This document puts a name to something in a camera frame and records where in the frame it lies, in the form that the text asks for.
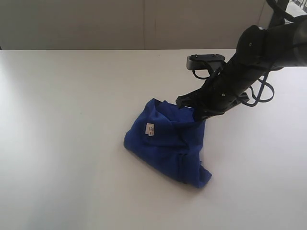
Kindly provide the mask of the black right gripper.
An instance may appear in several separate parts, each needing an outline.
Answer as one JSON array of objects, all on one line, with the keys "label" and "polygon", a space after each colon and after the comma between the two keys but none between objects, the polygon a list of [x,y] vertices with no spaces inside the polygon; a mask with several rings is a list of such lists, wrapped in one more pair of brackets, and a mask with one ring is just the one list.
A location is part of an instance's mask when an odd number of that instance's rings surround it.
[{"label": "black right gripper", "polygon": [[238,104],[254,107],[267,103],[263,99],[265,88],[273,90],[267,82],[272,69],[272,30],[253,25],[240,37],[235,54],[218,75],[209,78],[200,89],[177,97],[176,105],[194,108],[195,121],[204,121],[223,115]]}]

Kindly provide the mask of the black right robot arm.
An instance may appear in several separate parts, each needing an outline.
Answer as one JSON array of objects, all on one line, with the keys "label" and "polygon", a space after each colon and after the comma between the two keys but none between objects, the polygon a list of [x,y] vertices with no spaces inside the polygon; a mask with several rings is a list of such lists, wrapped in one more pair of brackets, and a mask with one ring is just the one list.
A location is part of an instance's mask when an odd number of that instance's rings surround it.
[{"label": "black right robot arm", "polygon": [[267,4],[289,23],[268,29],[252,25],[241,35],[228,62],[218,54],[188,56],[188,70],[207,70],[209,76],[202,78],[201,88],[177,97],[179,109],[193,108],[194,119],[201,121],[223,115],[239,104],[254,107],[267,103],[271,98],[262,99],[261,95],[265,87],[274,91],[267,82],[270,72],[307,65],[307,17],[290,15],[274,0]]}]

